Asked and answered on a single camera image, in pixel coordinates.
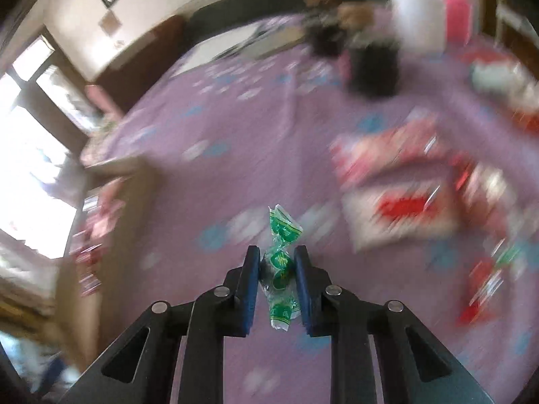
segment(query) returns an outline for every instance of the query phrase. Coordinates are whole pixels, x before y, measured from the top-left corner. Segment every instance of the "window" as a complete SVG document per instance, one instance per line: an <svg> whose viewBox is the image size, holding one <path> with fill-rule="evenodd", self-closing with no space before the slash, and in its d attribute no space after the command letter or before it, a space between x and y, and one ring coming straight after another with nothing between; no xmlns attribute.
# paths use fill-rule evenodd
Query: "window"
<svg viewBox="0 0 539 404"><path fill-rule="evenodd" d="M22 80L28 82L54 50L47 40L40 36L15 60L13 68Z"/></svg>
<svg viewBox="0 0 539 404"><path fill-rule="evenodd" d="M0 113L0 229L49 258L64 255L76 213L50 195L67 153L22 107Z"/></svg>
<svg viewBox="0 0 539 404"><path fill-rule="evenodd" d="M9 111L21 89L9 74L0 78L0 113Z"/></svg>
<svg viewBox="0 0 539 404"><path fill-rule="evenodd" d="M55 65L48 67L37 80L37 85L55 102L56 106L86 135L99 125L99 116Z"/></svg>

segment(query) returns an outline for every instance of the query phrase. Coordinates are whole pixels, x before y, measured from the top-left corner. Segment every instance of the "cardboard box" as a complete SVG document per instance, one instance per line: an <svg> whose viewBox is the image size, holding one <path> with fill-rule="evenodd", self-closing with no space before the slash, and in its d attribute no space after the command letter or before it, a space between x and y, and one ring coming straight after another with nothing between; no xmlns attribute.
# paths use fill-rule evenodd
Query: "cardboard box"
<svg viewBox="0 0 539 404"><path fill-rule="evenodd" d="M88 173L87 191L118 176L126 177L126 181L118 195L125 206L111 233L111 247L99 267L97 276L101 285L98 291L89 296L80 296L79 278L72 258L66 253L60 263L55 310L58 339L67 361L81 372L110 343L100 338L100 324L111 320L119 307L123 281L133 266L131 253L160 181L159 173L144 157L113 159L88 167L85 171ZM72 233L80 226L81 215L82 206L75 218Z"/></svg>

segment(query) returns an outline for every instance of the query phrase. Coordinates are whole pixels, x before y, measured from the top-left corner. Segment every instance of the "blue flower pattern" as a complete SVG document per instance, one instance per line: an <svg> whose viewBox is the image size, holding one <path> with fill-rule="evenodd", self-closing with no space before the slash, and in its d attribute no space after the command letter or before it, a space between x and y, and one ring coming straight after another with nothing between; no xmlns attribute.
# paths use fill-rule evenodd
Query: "blue flower pattern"
<svg viewBox="0 0 539 404"><path fill-rule="evenodd" d="M532 332L525 331L520 336L518 336L515 345L513 347L515 354L517 356L523 356L526 354L528 347L530 346L530 341L532 340Z"/></svg>
<svg viewBox="0 0 539 404"><path fill-rule="evenodd" d="M277 83L288 83L290 80L292 80L292 77L288 74L281 74L277 76L276 82Z"/></svg>
<svg viewBox="0 0 539 404"><path fill-rule="evenodd" d="M329 83L329 77L326 74L323 76L317 76L311 80L311 83L321 87L322 85L327 85Z"/></svg>
<svg viewBox="0 0 539 404"><path fill-rule="evenodd" d="M482 106L480 111L481 111L481 114L483 114L489 120L494 120L498 116L498 113L490 106Z"/></svg>
<svg viewBox="0 0 539 404"><path fill-rule="evenodd" d="M539 271L539 243L522 242L521 247L526 255L528 267L534 272Z"/></svg>
<svg viewBox="0 0 539 404"><path fill-rule="evenodd" d="M438 240L430 245L429 267L436 271L448 271L455 268L458 251L450 240Z"/></svg>
<svg viewBox="0 0 539 404"><path fill-rule="evenodd" d="M230 146L227 143L215 143L209 146L204 151L204 157L206 158L218 158L220 156L223 156L226 152L230 150Z"/></svg>
<svg viewBox="0 0 539 404"><path fill-rule="evenodd" d="M296 342L296 347L301 352L307 352L312 356L318 355L331 343L331 337L311 337L308 334L302 334Z"/></svg>
<svg viewBox="0 0 539 404"><path fill-rule="evenodd" d="M230 85L231 83L233 83L235 80L237 79L236 76L233 76L233 75L230 75L230 74L225 74L223 76L219 76L215 79L215 81L219 84L219 85Z"/></svg>
<svg viewBox="0 0 539 404"><path fill-rule="evenodd" d="M371 113L357 124L357 129L362 133L380 133L385 130L384 117L378 112Z"/></svg>
<svg viewBox="0 0 539 404"><path fill-rule="evenodd" d="M228 230L226 225L216 224L204 229L198 237L198 245L207 253L217 252L222 249L228 241Z"/></svg>
<svg viewBox="0 0 539 404"><path fill-rule="evenodd" d="M192 115L197 115L202 112L204 108L202 106L192 106L184 114L185 117L191 117Z"/></svg>
<svg viewBox="0 0 539 404"><path fill-rule="evenodd" d="M155 134L156 131L157 129L155 128L155 126L148 126L147 128L144 128L139 133L137 133L131 143L140 143L141 141L144 141L148 137Z"/></svg>

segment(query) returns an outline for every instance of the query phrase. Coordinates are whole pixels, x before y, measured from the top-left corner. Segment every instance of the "plastic wrapper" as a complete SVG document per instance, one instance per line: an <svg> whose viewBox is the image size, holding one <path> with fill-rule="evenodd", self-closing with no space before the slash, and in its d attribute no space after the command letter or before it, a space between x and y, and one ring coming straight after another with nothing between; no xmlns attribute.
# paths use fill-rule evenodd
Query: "plastic wrapper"
<svg viewBox="0 0 539 404"><path fill-rule="evenodd" d="M300 313L294 280L294 261L286 247L295 242L303 229L280 206L269 209L273 246L260 262L260 285L269 303L271 326L288 330L290 321Z"/></svg>
<svg viewBox="0 0 539 404"><path fill-rule="evenodd" d="M502 284L502 271L490 258L481 259L470 272L468 290L470 301L460 315L459 323L470 325L494 317L490 301Z"/></svg>
<svg viewBox="0 0 539 404"><path fill-rule="evenodd" d="M110 233L121 215L124 202L117 198L123 178L116 178L90 192L83 205L84 222L72 238L70 254L75 261L82 296L98 290L97 272L107 250Z"/></svg>
<svg viewBox="0 0 539 404"><path fill-rule="evenodd" d="M383 170L422 159L440 159L449 152L431 118L413 120L377 135L338 136L330 150L343 189Z"/></svg>
<svg viewBox="0 0 539 404"><path fill-rule="evenodd" d="M470 78L476 91L509 96L518 93L532 81L532 76L515 62L474 63Z"/></svg>
<svg viewBox="0 0 539 404"><path fill-rule="evenodd" d="M355 251L405 237L446 237L460 227L454 190L441 180L357 190L342 201Z"/></svg>
<svg viewBox="0 0 539 404"><path fill-rule="evenodd" d="M508 107L516 126L539 134L539 86L536 83L530 83L523 90L512 93Z"/></svg>
<svg viewBox="0 0 539 404"><path fill-rule="evenodd" d="M515 230L511 213L516 210L516 194L503 172L485 164L468 164L460 188L467 222L480 228L496 242L509 238Z"/></svg>

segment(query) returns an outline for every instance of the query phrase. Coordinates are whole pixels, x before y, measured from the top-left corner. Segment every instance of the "red package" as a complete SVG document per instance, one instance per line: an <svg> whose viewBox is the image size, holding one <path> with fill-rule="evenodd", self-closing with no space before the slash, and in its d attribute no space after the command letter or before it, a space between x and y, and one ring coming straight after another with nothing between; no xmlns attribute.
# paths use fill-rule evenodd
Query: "red package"
<svg viewBox="0 0 539 404"><path fill-rule="evenodd" d="M503 172L484 164L468 164L459 178L457 191L468 224L484 230L495 240L507 238L516 195Z"/></svg>
<svg viewBox="0 0 539 404"><path fill-rule="evenodd" d="M342 203L355 251L405 237L447 237L460 227L454 190L443 181L354 190Z"/></svg>
<svg viewBox="0 0 539 404"><path fill-rule="evenodd" d="M494 62L517 62L515 56L494 50L492 47L474 48L460 54L457 59L466 64L480 62L489 64Z"/></svg>
<svg viewBox="0 0 539 404"><path fill-rule="evenodd" d="M421 118L378 135L337 137L330 151L342 187L399 165L447 156L449 148L440 142L435 125L431 118Z"/></svg>
<svg viewBox="0 0 539 404"><path fill-rule="evenodd" d="M116 178L99 190L98 197L86 199L86 220L81 232L73 236L71 255L77 265L82 296L93 293L101 285L97 268L106 252L109 234L113 231L125 203L117 199L123 178Z"/></svg>
<svg viewBox="0 0 539 404"><path fill-rule="evenodd" d="M460 315L461 325L488 321L494 317L489 301L502 284L501 269L494 267L491 258L484 258L470 272L468 286L470 301Z"/></svg>

